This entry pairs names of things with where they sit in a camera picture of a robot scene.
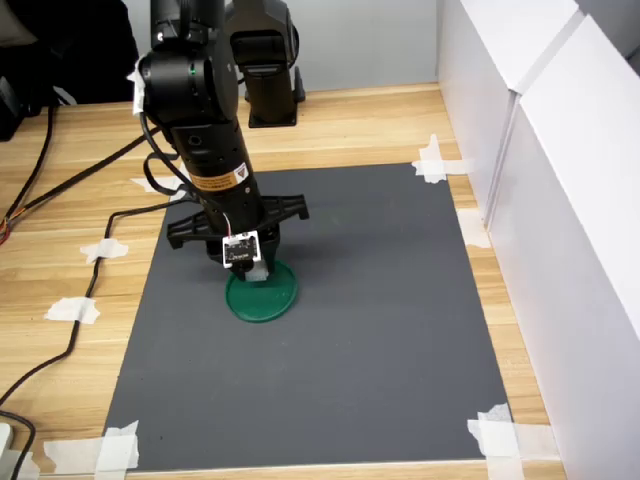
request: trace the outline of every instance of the warning label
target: warning label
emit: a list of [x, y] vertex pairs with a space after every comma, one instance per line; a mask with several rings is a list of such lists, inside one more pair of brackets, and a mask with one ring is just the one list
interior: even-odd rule
[[248, 176], [249, 169], [247, 168], [247, 164], [243, 162], [232, 172], [217, 177], [199, 177], [192, 174], [191, 181], [196, 187], [205, 192], [219, 192], [220, 190], [229, 190], [241, 184]]

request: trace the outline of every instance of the green disc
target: green disc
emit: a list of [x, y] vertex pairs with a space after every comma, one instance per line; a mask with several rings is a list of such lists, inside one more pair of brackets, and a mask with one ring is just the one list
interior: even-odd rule
[[238, 318], [262, 323], [275, 320], [289, 310], [297, 293], [296, 276], [287, 265], [276, 261], [273, 273], [264, 282], [243, 282], [231, 275], [225, 297]]

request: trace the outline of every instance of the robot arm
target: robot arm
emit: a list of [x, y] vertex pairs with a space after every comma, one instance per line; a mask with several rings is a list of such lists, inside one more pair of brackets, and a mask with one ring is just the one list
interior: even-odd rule
[[[182, 157], [203, 207], [169, 226], [171, 245], [205, 241], [209, 257], [244, 280], [254, 268], [273, 271], [279, 223], [309, 214], [303, 196], [260, 194], [237, 118], [238, 85], [223, 8], [224, 0], [152, 2], [153, 50], [139, 64], [145, 82], [141, 120], [144, 128], [151, 118]], [[247, 242], [223, 252], [229, 239], [249, 232], [257, 245], [245, 236]]]
[[291, 90], [289, 70], [298, 58], [300, 38], [287, 5], [282, 0], [233, 0], [226, 8], [225, 30], [247, 86], [249, 127], [295, 125], [305, 92], [297, 67]]

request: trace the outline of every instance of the power cord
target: power cord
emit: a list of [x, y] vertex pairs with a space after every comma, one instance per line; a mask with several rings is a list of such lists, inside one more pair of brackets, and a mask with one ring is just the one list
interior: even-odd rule
[[[105, 229], [104, 232], [104, 238], [109, 238], [111, 236], [111, 231], [113, 228], [113, 223], [114, 221], [119, 218], [119, 217], [130, 217], [133, 215], [140, 215], [143, 213], [149, 213], [149, 212], [155, 212], [157, 210], [162, 210], [165, 208], [169, 208], [173, 205], [178, 205], [181, 203], [186, 203], [186, 202], [193, 202], [193, 200], [191, 198], [183, 198], [180, 200], [174, 200], [172, 202], [167, 202], [167, 203], [161, 203], [158, 205], [153, 205], [151, 207], [144, 207], [144, 208], [134, 208], [131, 210], [123, 210], [120, 212], [114, 212], [111, 214], [111, 216], [109, 217], [109, 221], [107, 222], [107, 227]], [[98, 274], [100, 272], [100, 265], [102, 264], [102, 257], [98, 257], [96, 259], [96, 262], [94, 264], [93, 267], [93, 274], [91, 276], [91, 281], [89, 282], [89, 286], [87, 287], [87, 291], [85, 292], [85, 297], [87, 298], [91, 298], [92, 294], [93, 294], [93, 290], [95, 289], [96, 286], [96, 282], [98, 280]], [[55, 357], [50, 358], [49, 360], [42, 362], [40, 365], [32, 368], [31, 370], [29, 370], [27, 373], [25, 373], [22, 377], [20, 377], [6, 392], [5, 394], [0, 398], [0, 407], [7, 401], [7, 399], [18, 389], [20, 388], [20, 386], [25, 383], [27, 380], [29, 380], [29, 378], [31, 378], [33, 375], [35, 375], [36, 373], [38, 373], [40, 370], [43, 370], [44, 368], [48, 367], [49, 365], [52, 365], [60, 360], [63, 360], [64, 358], [68, 357], [69, 355], [71, 355], [71, 353], [73, 352], [75, 345], [76, 345], [76, 340], [78, 338], [78, 332], [80, 331], [80, 318], [76, 319], [73, 322], [73, 327], [71, 329], [71, 336], [69, 337], [69, 343], [67, 345], [67, 348], [64, 352], [60, 353], [59, 355], [56, 355]], [[29, 420], [27, 420], [24, 417], [21, 417], [19, 415], [16, 415], [14, 413], [10, 413], [10, 412], [5, 412], [0, 410], [0, 416], [2, 417], [6, 417], [12, 420], [15, 420], [17, 422], [20, 422], [21, 424], [23, 424], [24, 426], [26, 426], [29, 429], [29, 438], [27, 440], [27, 443], [25, 444], [24, 448], [22, 449], [22, 451], [20, 452], [20, 456], [18, 457], [18, 461], [16, 462], [16, 465], [13, 469], [13, 473], [11, 474], [11, 480], [17, 480], [18, 475], [20, 473], [20, 469], [22, 468], [22, 464], [24, 463], [24, 459], [27, 456], [27, 453], [29, 452], [29, 450], [31, 449], [31, 446], [33, 445], [33, 441], [35, 439], [36, 436], [36, 427], [35, 425], [33, 425], [33, 423], [31, 423]]]
[[[42, 169], [42, 167], [44, 165], [44, 160], [46, 158], [47, 152], [49, 150], [49, 145], [51, 143], [51, 138], [53, 136], [53, 124], [54, 124], [55, 112], [56, 112], [56, 107], [55, 106], [49, 108], [48, 116], [47, 116], [47, 134], [45, 136], [44, 144], [43, 144], [42, 149], [40, 151], [40, 155], [38, 156], [38, 160], [36, 161], [36, 165], [35, 165], [33, 171], [31, 172], [31, 175], [29, 175], [29, 178], [25, 182], [25, 185], [20, 190], [20, 193], [18, 194], [18, 196], [16, 197], [14, 202], [11, 204], [11, 206], [9, 207], [7, 212], [5, 213], [2, 221], [0, 222], [0, 245], [5, 243], [9, 239], [9, 236], [10, 236], [11, 231], [13, 229], [14, 222], [19, 217], [21, 217], [25, 212], [31, 211], [31, 210], [33, 210], [33, 209], [35, 209], [37, 207], [40, 207], [40, 206], [44, 205], [49, 200], [53, 199], [54, 197], [56, 197], [57, 195], [61, 194], [62, 192], [68, 190], [69, 188], [71, 188], [72, 186], [74, 186], [77, 183], [81, 182], [82, 180], [86, 179], [90, 175], [93, 175], [94, 173], [96, 173], [96, 172], [102, 170], [103, 168], [107, 167], [108, 165], [110, 165], [111, 163], [116, 161], [118, 158], [122, 157], [123, 155], [125, 155], [128, 152], [130, 152], [131, 150], [133, 150], [137, 146], [141, 145], [146, 140], [145, 136], [140, 136], [140, 137], [136, 138], [134, 141], [132, 141], [131, 143], [129, 143], [125, 147], [121, 148], [117, 152], [113, 153], [112, 155], [108, 156], [104, 160], [101, 160], [100, 162], [96, 163], [95, 165], [92, 165], [91, 167], [79, 172], [78, 174], [76, 174], [73, 177], [69, 178], [68, 180], [64, 181], [60, 185], [58, 185], [58, 186], [54, 187], [53, 189], [49, 190], [45, 194], [43, 194], [43, 195], [39, 196], [38, 198], [30, 201], [24, 207], [18, 209], [18, 207], [22, 203], [24, 197], [28, 194], [29, 190], [31, 189], [31, 187], [33, 186], [35, 181], [37, 180], [37, 177], [38, 177], [38, 175], [39, 175], [39, 173], [40, 173], [40, 171], [41, 171], [41, 169]], [[149, 136], [152, 137], [159, 130], [160, 130], [159, 128], [154, 128], [153, 130], [150, 130], [148, 132], [148, 134], [149, 134]], [[182, 200], [177, 200], [177, 201], [173, 201], [173, 202], [163, 203], [163, 204], [159, 204], [159, 205], [154, 205], [152, 207], [138, 208], [138, 209], [133, 209], [133, 210], [125, 210], [125, 211], [121, 211], [121, 212], [115, 212], [115, 213], [113, 213], [111, 215], [111, 217], [109, 217], [109, 222], [107, 223], [107, 228], [105, 230], [105, 238], [109, 238], [109, 236], [111, 234], [111, 229], [113, 227], [113, 222], [118, 217], [126, 217], [126, 216], [131, 216], [131, 215], [139, 215], [139, 214], [147, 213], [147, 212], [153, 212], [153, 211], [156, 211], [156, 210], [161, 210], [161, 209], [164, 209], [164, 208], [168, 208], [168, 207], [170, 207], [172, 205], [177, 205], [179, 203], [184, 203], [184, 202], [188, 202], [188, 201], [192, 201], [192, 200], [190, 198], [188, 198], [188, 199], [182, 199]], [[87, 288], [87, 292], [85, 294], [86, 297], [90, 297], [92, 292], [93, 292], [93, 289], [95, 288], [95, 284], [96, 284], [96, 281], [97, 281], [97, 278], [98, 278], [98, 273], [99, 273], [99, 269], [100, 269], [100, 264], [101, 263], [102, 263], [102, 258], [101, 257], [97, 258], [96, 259], [96, 263], [94, 265], [93, 275], [91, 277], [91, 282], [89, 283], [89, 287]], [[31, 376], [35, 375], [40, 370], [48, 367], [49, 365], [51, 365], [53, 363], [56, 363], [57, 361], [62, 360], [64, 358], [68, 357], [69, 355], [71, 355], [71, 353], [73, 352], [74, 347], [75, 347], [76, 339], [78, 337], [79, 328], [80, 328], [80, 322], [79, 322], [79, 320], [76, 320], [74, 322], [73, 328], [71, 330], [71, 336], [69, 338], [69, 344], [67, 345], [67, 349], [64, 352], [62, 352], [61, 354], [56, 355], [55, 357], [47, 360], [46, 362], [41, 363], [37, 367], [29, 370], [20, 379], [18, 379], [18, 381], [16, 381], [5, 392], [5, 394], [0, 398], [0, 407]], [[16, 465], [14, 467], [13, 473], [11, 475], [11, 480], [15, 480], [15, 479], [18, 478], [18, 475], [20, 473], [20, 469], [22, 468], [22, 464], [24, 463], [24, 460], [26, 458], [27, 453], [29, 452], [29, 450], [33, 446], [33, 442], [34, 442], [35, 436], [36, 436], [36, 427], [28, 419], [26, 419], [24, 417], [21, 417], [20, 415], [4, 411], [4, 410], [0, 410], [0, 417], [5, 417], [5, 418], [8, 418], [8, 419], [14, 420], [14, 421], [16, 421], [18, 423], [21, 423], [22, 425], [27, 427], [27, 429], [29, 430], [29, 437], [27, 439], [27, 442], [26, 442], [24, 448], [20, 452], [20, 455], [19, 455], [18, 460], [16, 462]]]
[[[149, 130], [147, 115], [144, 112], [140, 113], [140, 126], [142, 127], [142, 133], [144, 138], [147, 140], [149, 145], [151, 145], [151, 149], [154, 151], [157, 157], [162, 161], [162, 163], [164, 163], [164, 165], [171, 171], [171, 173], [173, 173], [176, 177], [180, 179], [180, 181], [182, 181], [182, 183], [184, 184], [184, 188], [186, 188], [195, 198], [201, 199], [205, 201], [207, 204], [214, 207], [215, 213], [218, 213], [224, 217], [224, 220], [227, 223], [227, 234], [231, 236], [232, 234], [231, 221], [229, 220], [229, 216], [225, 213], [222, 205], [220, 205], [220, 203], [215, 198], [213, 198], [210, 194], [205, 193], [202, 190], [200, 190], [198, 187], [196, 187], [193, 184], [193, 182], [191, 182], [189, 177], [187, 177], [184, 173], [180, 171], [180, 169], [178, 169], [178, 167], [176, 167], [173, 163], [171, 163], [171, 160], [169, 159], [169, 157], [167, 157], [167, 154], [160, 149], [156, 141], [153, 139], [153, 135]], [[144, 173], [145, 173], [145, 176], [147, 177], [147, 180], [149, 181], [149, 184], [157, 192], [163, 193], [165, 195], [175, 195], [177, 193], [177, 190], [167, 190], [164, 187], [161, 187], [160, 185], [158, 185], [157, 182], [153, 180], [153, 176], [151, 175], [151, 171], [149, 169], [148, 160], [149, 159], [147, 159], [147, 161], [145, 161], [144, 163]]]
[[[47, 153], [47, 150], [48, 150], [48, 147], [49, 147], [49, 142], [51, 140], [52, 130], [53, 130], [53, 121], [51, 120], [51, 122], [49, 122], [48, 127], [47, 127], [47, 138], [45, 139], [45, 144], [42, 147], [42, 151], [40, 153], [40, 157], [38, 158], [38, 162], [36, 162], [36, 167], [34, 168], [35, 175], [34, 175], [34, 173], [32, 173], [31, 176], [29, 177], [29, 180], [27, 180], [27, 183], [29, 183], [29, 181], [32, 179], [32, 177], [35, 180], [35, 178], [38, 175], [39, 170], [42, 167], [42, 163], [43, 163], [43, 160], [44, 160], [44, 158], [46, 156], [46, 153]], [[155, 135], [159, 131], [160, 131], [159, 128], [154, 128], [153, 130], [151, 130], [149, 132], [149, 134], [150, 135]], [[134, 148], [136, 148], [139, 145], [141, 145], [142, 143], [144, 143], [145, 140], [146, 139], [145, 139], [144, 136], [140, 136], [140, 137], [136, 138], [134, 141], [130, 142], [128, 145], [125, 145], [124, 147], [122, 147], [117, 152], [109, 155], [104, 160], [101, 160], [98, 163], [90, 166], [89, 168], [86, 168], [85, 170], [77, 173], [73, 177], [71, 177], [71, 178], [65, 180], [64, 182], [62, 182], [60, 185], [52, 188], [51, 190], [49, 190], [48, 192], [44, 193], [43, 195], [40, 195], [38, 198], [35, 198], [34, 200], [28, 202], [24, 207], [22, 207], [19, 210], [15, 211], [15, 209], [18, 207], [18, 205], [20, 205], [20, 202], [22, 201], [22, 199], [24, 198], [26, 193], [31, 188], [31, 185], [25, 184], [25, 186], [22, 188], [22, 191], [20, 192], [20, 194], [18, 195], [16, 200], [13, 202], [13, 204], [11, 205], [9, 210], [7, 210], [7, 213], [5, 214], [3, 220], [0, 222], [0, 245], [5, 243], [9, 239], [9, 235], [11, 234], [11, 231], [14, 228], [13, 224], [14, 224], [15, 220], [18, 219], [18, 217], [21, 217], [23, 214], [25, 214], [28, 211], [31, 211], [31, 210], [35, 209], [36, 207], [41, 207], [42, 205], [44, 205], [49, 200], [51, 200], [51, 199], [57, 197], [58, 195], [60, 195], [62, 192], [66, 191], [69, 188], [71, 188], [72, 186], [80, 183], [82, 180], [86, 179], [87, 177], [90, 177], [94, 173], [99, 172], [103, 168], [111, 165], [113, 162], [118, 160], [120, 157], [122, 157], [123, 155], [126, 155], [131, 150], [133, 150]]]

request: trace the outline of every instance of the wood grain surface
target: wood grain surface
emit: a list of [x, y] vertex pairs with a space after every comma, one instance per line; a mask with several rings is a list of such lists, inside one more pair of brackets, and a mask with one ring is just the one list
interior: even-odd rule
[[[445, 159], [460, 158], [435, 84], [318, 92], [300, 105], [295, 128], [249, 129], [248, 106], [239, 117], [256, 171], [408, 163], [418, 159], [432, 133]], [[24, 184], [38, 156], [46, 115], [26, 119], [15, 138], [0, 144], [0, 211]], [[129, 104], [62, 107], [56, 114], [46, 164], [29, 194], [33, 199], [140, 135]], [[91, 265], [80, 247], [97, 243], [109, 215], [165, 201], [144, 193], [140, 178], [150, 147], [141, 145], [113, 165], [29, 213], [0, 247], [0, 391], [36, 364], [62, 352], [71, 323], [43, 319], [62, 297], [82, 296]], [[160, 165], [157, 175], [165, 174]], [[466, 176], [449, 178], [456, 208], [475, 207]], [[3, 406], [38, 428], [34, 458], [43, 473], [54, 465], [43, 442], [102, 434], [131, 328], [160, 233], [164, 213], [116, 223], [115, 236], [129, 246], [126, 257], [104, 263], [95, 290], [101, 315], [80, 329], [73, 355], [37, 374]], [[468, 248], [500, 371], [515, 421], [548, 424], [544, 405], [492, 249]], [[26, 439], [18, 428], [14, 448]], [[532, 464], [529, 479], [564, 478], [559, 462]], [[157, 474], [131, 476], [152, 478]], [[487, 478], [483, 461], [176, 472], [163, 478]]]

